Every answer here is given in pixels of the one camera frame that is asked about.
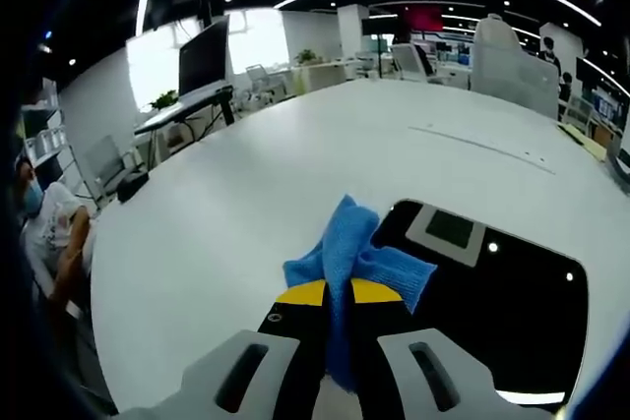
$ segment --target wall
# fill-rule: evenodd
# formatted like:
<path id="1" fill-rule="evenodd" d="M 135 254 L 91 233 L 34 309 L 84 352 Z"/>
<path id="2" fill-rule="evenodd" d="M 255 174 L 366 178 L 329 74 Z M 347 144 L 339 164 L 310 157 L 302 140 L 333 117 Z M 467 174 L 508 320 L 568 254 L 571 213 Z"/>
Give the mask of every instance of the wall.
<path id="1" fill-rule="evenodd" d="M 284 35 L 292 64 L 303 49 L 311 49 L 325 60 L 342 57 L 342 38 L 335 14 L 283 12 Z"/>
<path id="2" fill-rule="evenodd" d="M 368 51 L 369 36 L 363 36 L 361 20 L 369 17 L 369 10 L 362 5 L 345 5 L 337 10 L 337 16 L 344 57 Z"/>
<path id="3" fill-rule="evenodd" d="M 582 39 L 558 25 L 545 24 L 540 27 L 540 48 L 544 48 L 542 39 L 546 36 L 553 38 L 555 42 L 553 51 L 558 60 L 560 60 L 562 72 L 571 73 L 571 76 L 573 76 L 572 93 L 581 95 L 582 81 L 576 78 L 576 64 L 577 58 L 584 57 Z"/>
<path id="4" fill-rule="evenodd" d="M 126 49 L 119 49 L 79 76 L 59 93 L 59 104 L 79 170 L 93 195 L 99 196 L 86 153 L 107 135 L 119 150 L 128 150 L 139 113 Z"/>

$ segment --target blue cloth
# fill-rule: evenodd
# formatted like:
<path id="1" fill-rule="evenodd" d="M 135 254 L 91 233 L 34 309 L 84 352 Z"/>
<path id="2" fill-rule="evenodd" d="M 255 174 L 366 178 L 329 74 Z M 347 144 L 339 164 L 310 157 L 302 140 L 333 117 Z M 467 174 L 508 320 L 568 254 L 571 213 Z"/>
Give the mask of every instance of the blue cloth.
<path id="1" fill-rule="evenodd" d="M 326 368 L 342 388 L 354 390 L 345 330 L 346 290 L 350 277 L 379 282 L 398 292 L 413 313 L 435 266 L 394 248 L 376 249 L 370 238 L 378 215 L 345 196 L 333 213 L 321 241 L 306 256 L 284 263 L 286 285 L 326 279 L 331 298 L 331 329 Z"/>

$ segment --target person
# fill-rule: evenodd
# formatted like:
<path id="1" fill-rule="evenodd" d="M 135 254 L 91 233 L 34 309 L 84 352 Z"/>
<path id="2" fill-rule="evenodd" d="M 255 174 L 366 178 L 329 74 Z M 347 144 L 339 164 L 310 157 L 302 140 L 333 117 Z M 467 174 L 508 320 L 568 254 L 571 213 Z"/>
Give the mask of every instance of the person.
<path id="1" fill-rule="evenodd" d="M 406 43 L 412 44 L 415 47 L 415 51 L 417 51 L 417 55 L 420 57 L 420 62 L 422 63 L 422 67 L 424 68 L 424 73 L 426 74 L 426 76 L 433 76 L 435 72 L 433 71 L 433 67 L 426 57 L 426 53 L 418 44 L 411 42 L 411 30 L 407 26 L 402 26 L 399 28 L 399 32 L 394 35 L 392 44 Z"/>
<path id="2" fill-rule="evenodd" d="M 538 58 L 555 65 L 555 67 L 558 68 L 558 75 L 561 75 L 562 67 L 560 66 L 560 60 L 553 52 L 555 41 L 553 41 L 553 38 L 546 36 L 542 39 L 542 44 L 544 45 L 544 49 L 538 52 Z"/>
<path id="3" fill-rule="evenodd" d="M 512 27 L 498 14 L 489 13 L 474 30 L 474 45 L 489 44 L 497 48 L 521 51 L 521 43 Z"/>
<path id="4" fill-rule="evenodd" d="M 569 101 L 569 98 L 571 98 L 572 84 L 573 76 L 571 76 L 571 73 L 562 73 L 562 83 L 560 83 L 560 100 L 564 100 L 565 102 Z"/>
<path id="5" fill-rule="evenodd" d="M 89 293 L 95 232 L 88 210 L 59 182 L 42 191 L 25 156 L 16 161 L 14 195 L 27 217 L 23 243 L 35 280 L 51 285 L 41 288 L 50 292 L 54 306 L 65 309 L 71 299 Z"/>

